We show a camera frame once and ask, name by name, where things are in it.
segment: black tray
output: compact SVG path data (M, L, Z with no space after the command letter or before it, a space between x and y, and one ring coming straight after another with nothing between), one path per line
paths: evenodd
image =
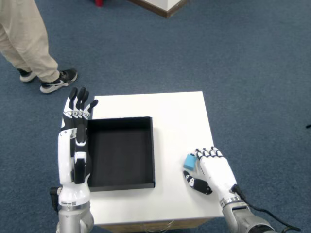
M91 192L155 187L151 117L89 120Z

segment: black sneaker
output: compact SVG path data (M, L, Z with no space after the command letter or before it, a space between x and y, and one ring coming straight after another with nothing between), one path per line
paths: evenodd
M17 69L18 71L19 71L19 73L20 73L20 77L19 77L19 79L22 81L22 82L24 82L24 83L29 83L29 82L31 82L35 77L37 77L36 75L35 75L35 73L33 73L33 72L27 72L27 71L25 71L25 70L23 70L23 69Z
M41 82L40 91L47 94L56 91L63 86L69 86L77 79L77 76L78 72L75 69L62 70L59 72L59 78L54 82Z

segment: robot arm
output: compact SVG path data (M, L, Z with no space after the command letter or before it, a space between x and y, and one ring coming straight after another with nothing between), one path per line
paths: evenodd
M212 191L217 193L231 233L277 233L266 220L250 211L251 205L246 202L245 196L238 187L227 159L216 147L196 149L192 155L199 160L207 182L193 178L186 171L184 171L185 178L190 186L197 191L205 194L210 194ZM282 223L290 229L300 230Z
M98 101L86 108L88 92L83 87L77 94L74 88L63 111L61 132L58 136L58 167L61 188L51 189L53 203L58 196L60 205L57 233L88 233L94 220L90 212L90 190L87 185L87 121Z

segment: white table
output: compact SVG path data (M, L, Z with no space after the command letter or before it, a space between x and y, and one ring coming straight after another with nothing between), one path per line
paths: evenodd
M223 216L216 194L191 189L183 176L187 154L213 145L202 92L95 99L93 119L152 117L155 154L155 188L91 193L96 225Z

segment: blue cube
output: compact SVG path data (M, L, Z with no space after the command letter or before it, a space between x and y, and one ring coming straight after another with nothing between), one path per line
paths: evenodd
M184 163L184 168L193 171L197 158L193 154L188 154Z

